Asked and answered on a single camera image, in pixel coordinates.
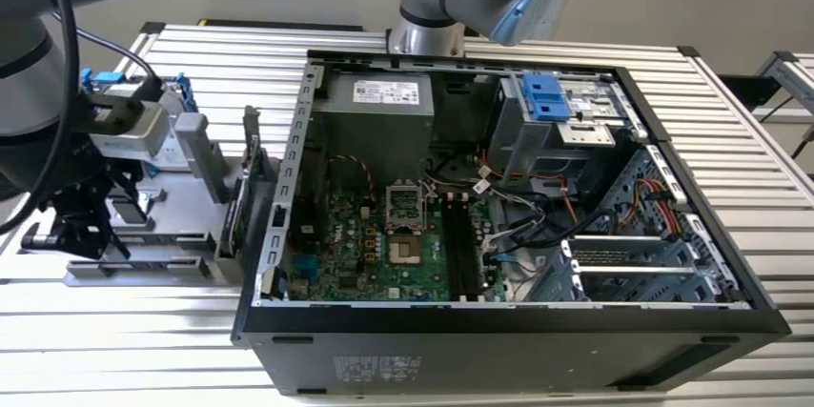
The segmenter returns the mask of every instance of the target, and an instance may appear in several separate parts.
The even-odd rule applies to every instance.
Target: metal chassis frame
[[[337,66],[345,63],[350,67],[366,66],[374,61],[389,59],[393,67],[425,71],[429,61],[412,57],[382,57],[380,54],[364,54],[334,51],[309,51],[309,62],[320,60],[322,64]],[[685,163],[679,159],[669,144],[669,136],[664,126],[655,116],[649,104],[643,98],[631,75],[624,68],[605,66],[579,66],[556,64],[537,65],[528,62],[504,60],[432,58],[437,70],[453,71],[468,69],[489,73],[513,71],[517,68],[532,71],[596,71],[611,73],[621,83],[625,96],[635,106],[639,119],[647,125],[649,140],[659,146],[664,161],[673,170],[675,178],[684,188],[688,207],[697,215],[703,225],[717,242],[723,257],[740,281],[741,291],[749,300],[752,310],[713,310],[711,313],[700,310],[644,309],[629,307],[607,307],[599,310],[563,309],[556,305],[516,309],[469,309],[469,308],[354,308],[346,306],[330,307],[268,307],[260,299],[258,288],[262,284],[262,271],[269,269],[281,255],[285,225],[277,217],[289,217],[289,196],[296,186],[297,154],[301,153],[305,138],[306,123],[297,123],[297,117],[309,115],[314,88],[322,77],[321,67],[306,64],[300,95],[296,103],[296,114],[288,138],[288,149],[281,164],[281,180],[274,196],[273,213],[268,234],[257,258],[257,270],[246,272],[237,318],[232,337],[240,343],[253,346],[272,342],[274,338],[308,339],[316,334],[468,334],[468,333],[663,333],[677,329],[681,333],[696,334],[697,341],[716,339],[720,335],[731,347],[708,357],[701,362],[684,367],[677,373],[648,385],[641,380],[629,380],[615,388],[619,390],[663,390],[688,381],[700,373],[717,367],[721,363],[747,354],[769,341],[789,334],[789,328],[763,291],[753,272],[745,265],[736,246],[721,227],[709,203],[692,179],[692,173]]]

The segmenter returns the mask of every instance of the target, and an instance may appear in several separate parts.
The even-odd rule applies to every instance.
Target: slotted aluminum surface
[[[158,73],[192,79],[208,134],[242,146],[242,106],[260,108],[272,154],[306,49],[381,51],[378,33],[168,26],[133,50]],[[0,399],[9,405],[580,405],[756,407],[814,405],[814,210],[809,182],[777,156],[761,128],[716,85],[703,62],[673,48],[528,42],[466,44],[474,58],[627,67],[679,154],[793,334],[665,394],[613,396],[284,398],[250,351],[229,343],[236,288],[83,288],[59,283],[65,258],[0,256]],[[134,69],[121,63],[121,70]]]

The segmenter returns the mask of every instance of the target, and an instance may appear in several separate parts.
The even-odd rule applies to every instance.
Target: wire bundle
[[[489,170],[489,173],[495,175],[497,178],[503,178],[503,174],[499,171],[495,171],[485,160],[485,149],[480,150],[480,163]],[[512,176],[521,176],[521,173],[515,173]],[[533,178],[540,178],[543,180],[559,180],[559,190],[561,191],[561,200],[564,200],[564,207],[568,209],[568,214],[571,215],[571,222],[576,223],[576,213],[573,212],[573,207],[571,206],[571,200],[568,199],[568,179],[563,174],[559,175],[541,175],[539,173],[531,173],[528,176]]]
[[[627,211],[627,214],[621,218],[621,222],[619,223],[619,228],[623,228],[629,224],[633,220],[633,216],[636,215],[636,208],[640,202],[639,190],[641,187],[647,188],[647,192],[656,193],[664,192],[665,186],[659,180],[653,180],[652,178],[637,178],[636,184],[633,186],[633,202],[631,203],[631,208]],[[675,217],[675,212],[669,209],[665,202],[661,200],[653,200],[656,205],[656,209],[661,214],[661,218],[664,219],[664,224],[671,234],[679,234],[681,232],[680,224],[677,222],[677,218]]]
[[[353,155],[342,155],[342,154],[337,154],[334,156],[330,156],[330,158],[328,159],[328,163],[333,162],[336,159],[341,159],[345,161],[353,161],[356,164],[358,164],[358,166],[361,167],[361,170],[365,171],[365,175],[366,175],[366,194],[369,197],[369,200],[374,201],[374,194],[372,192],[372,175],[369,174],[369,167],[366,166],[366,164],[358,160],[358,158]]]

